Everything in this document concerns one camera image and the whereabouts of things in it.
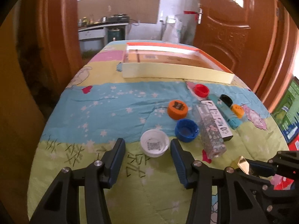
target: blue bottle cap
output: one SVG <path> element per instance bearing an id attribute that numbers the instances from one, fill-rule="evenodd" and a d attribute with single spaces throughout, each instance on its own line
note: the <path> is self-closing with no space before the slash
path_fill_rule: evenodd
<path id="1" fill-rule="evenodd" d="M 199 133 L 197 124 L 190 119 L 180 119 L 176 123 L 175 136 L 182 142 L 193 141 Z"/>

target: gold metallic object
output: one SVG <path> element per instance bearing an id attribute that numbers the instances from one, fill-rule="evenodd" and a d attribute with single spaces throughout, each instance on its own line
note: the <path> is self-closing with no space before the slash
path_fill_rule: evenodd
<path id="1" fill-rule="evenodd" d="M 253 171 L 250 168 L 249 163 L 246 161 L 246 159 L 243 156 L 238 157 L 235 161 L 232 161 L 231 167 L 234 169 L 240 168 L 244 173 L 248 175 L 252 175 Z"/>

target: pink cartoon character print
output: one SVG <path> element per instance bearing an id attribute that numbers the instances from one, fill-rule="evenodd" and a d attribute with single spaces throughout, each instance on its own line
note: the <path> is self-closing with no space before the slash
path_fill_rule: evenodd
<path id="1" fill-rule="evenodd" d="M 78 85 L 89 76 L 89 71 L 92 69 L 91 66 L 85 66 L 81 68 L 77 74 L 74 76 L 74 78 L 70 81 L 70 83 L 66 86 L 66 88 L 71 88 L 74 85 Z"/>
<path id="2" fill-rule="evenodd" d="M 251 121 L 255 127 L 261 129 L 261 130 L 267 130 L 266 122 L 264 119 L 261 118 L 261 116 L 249 108 L 247 105 L 241 105 L 241 107 L 244 109 L 244 112 L 248 118 L 249 121 Z"/>

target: white bottle cap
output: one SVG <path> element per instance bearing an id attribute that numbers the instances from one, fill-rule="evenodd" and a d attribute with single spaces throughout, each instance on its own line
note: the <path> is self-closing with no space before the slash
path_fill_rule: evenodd
<path id="1" fill-rule="evenodd" d="M 143 152 L 150 157 L 158 157 L 169 148 L 169 138 L 161 130 L 148 130 L 140 138 Z"/>

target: red heart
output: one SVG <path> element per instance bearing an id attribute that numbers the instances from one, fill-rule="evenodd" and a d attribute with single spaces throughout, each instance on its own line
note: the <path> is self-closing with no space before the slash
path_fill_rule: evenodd
<path id="1" fill-rule="evenodd" d="M 207 158 L 207 153 L 205 150 L 202 150 L 202 160 L 206 161 L 207 163 L 211 163 L 212 160 Z"/>
<path id="2" fill-rule="evenodd" d="M 87 94 L 90 92 L 91 89 L 92 89 L 92 86 L 87 86 L 87 87 L 82 88 L 81 90 L 84 94 Z"/>

